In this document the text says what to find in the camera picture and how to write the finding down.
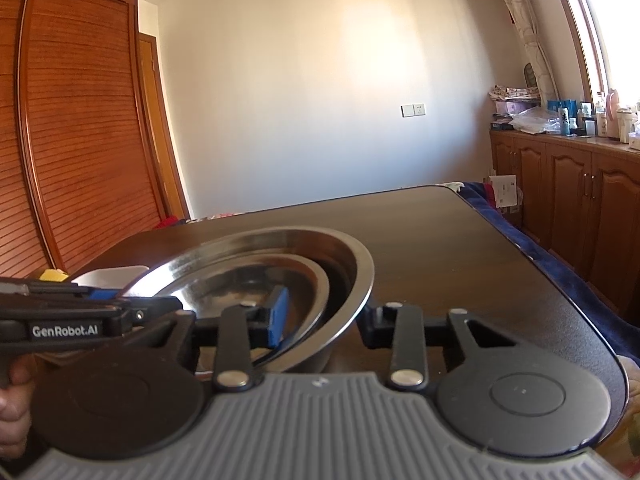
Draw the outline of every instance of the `red fabric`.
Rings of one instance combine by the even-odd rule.
[[[162,220],[156,227],[154,227],[154,229],[163,229],[165,227],[171,227],[172,225],[175,225],[179,222],[180,220],[178,219],[177,216],[169,216],[167,218],[165,218],[164,220]]]
[[[484,192],[486,193],[486,201],[489,203],[491,207],[496,209],[494,186],[490,182],[484,183]]]

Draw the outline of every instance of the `cabinet door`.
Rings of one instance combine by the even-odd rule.
[[[143,138],[135,7],[31,0],[20,74],[33,163],[62,266],[75,272],[164,211]]]
[[[495,173],[498,175],[513,174],[513,137],[491,132],[491,152],[494,158]]]
[[[640,273],[640,164],[593,155],[585,276],[628,317]]]
[[[546,147],[549,177],[549,251],[576,269],[582,258],[591,204],[591,152]]]
[[[22,172],[15,102],[15,51],[23,0],[0,0],[0,276],[49,266]]]
[[[522,190],[522,230],[537,244],[546,241],[548,201],[546,199],[546,144],[540,140],[514,139],[515,174]]]

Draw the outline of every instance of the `table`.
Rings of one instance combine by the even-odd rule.
[[[134,235],[80,271],[155,266],[197,244],[273,226],[320,226],[356,237],[371,252],[380,303],[406,301],[430,316],[466,308],[598,376],[609,389],[611,431],[625,407],[625,374],[573,303],[456,193],[425,186],[309,203]],[[443,371],[435,349],[430,373]],[[328,372],[385,375],[389,350],[370,351],[352,326],[335,345]]]

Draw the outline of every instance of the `patterned curtain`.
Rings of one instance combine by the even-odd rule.
[[[529,62],[533,67],[533,72],[538,80],[542,106],[546,108],[546,102],[551,99],[558,99],[558,88],[551,73],[551,66],[546,57],[545,51],[538,38],[538,24],[529,0],[504,0],[507,4],[513,21],[524,44],[525,51],[529,57]]]

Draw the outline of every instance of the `metal screw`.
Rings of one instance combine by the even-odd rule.
[[[398,386],[419,386],[424,376],[416,370],[397,370],[391,374],[391,380]]]
[[[216,381],[227,388],[241,388],[249,383],[249,376],[240,370],[228,370],[218,374]]]

